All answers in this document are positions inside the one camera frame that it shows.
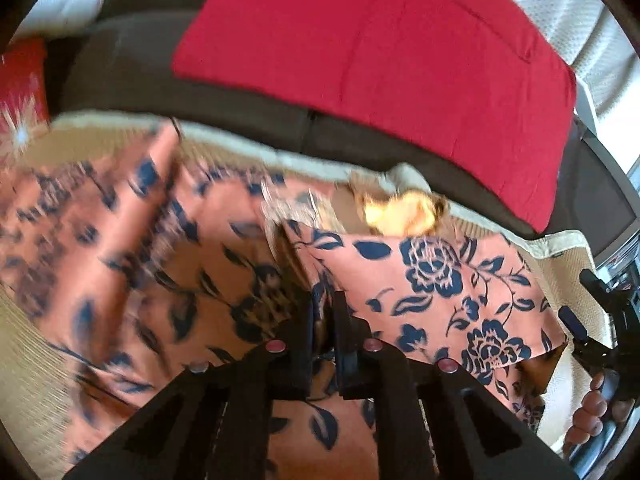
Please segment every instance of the bolt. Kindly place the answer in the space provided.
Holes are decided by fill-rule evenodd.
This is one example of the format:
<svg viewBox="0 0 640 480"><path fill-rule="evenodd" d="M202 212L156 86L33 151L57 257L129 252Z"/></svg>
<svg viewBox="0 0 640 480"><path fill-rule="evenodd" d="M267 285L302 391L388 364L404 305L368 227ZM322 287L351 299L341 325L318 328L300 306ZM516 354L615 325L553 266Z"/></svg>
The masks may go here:
<svg viewBox="0 0 640 480"><path fill-rule="evenodd" d="M191 363L189 365L189 370L191 370L192 374L203 374L209 369L209 361L204 361L201 363Z"/></svg>
<svg viewBox="0 0 640 480"><path fill-rule="evenodd" d="M453 359L445 357L438 361L438 368L446 374L452 374L458 370L458 363Z"/></svg>
<svg viewBox="0 0 640 480"><path fill-rule="evenodd" d="M382 341L380 341L380 339L369 337L364 340L364 344L362 346L367 352L380 352L382 350Z"/></svg>
<svg viewBox="0 0 640 480"><path fill-rule="evenodd" d="M280 339L272 339L264 347L270 354L279 354L287 349L286 343Z"/></svg>

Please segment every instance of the red pillow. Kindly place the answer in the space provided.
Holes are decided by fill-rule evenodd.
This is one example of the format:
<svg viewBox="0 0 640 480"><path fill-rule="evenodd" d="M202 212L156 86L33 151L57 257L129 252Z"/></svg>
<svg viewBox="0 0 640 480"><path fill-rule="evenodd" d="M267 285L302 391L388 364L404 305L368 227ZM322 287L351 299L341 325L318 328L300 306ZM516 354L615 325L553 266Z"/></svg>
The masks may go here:
<svg viewBox="0 0 640 480"><path fill-rule="evenodd" d="M575 78L511 0L207 0L173 67L408 140L548 223Z"/></svg>

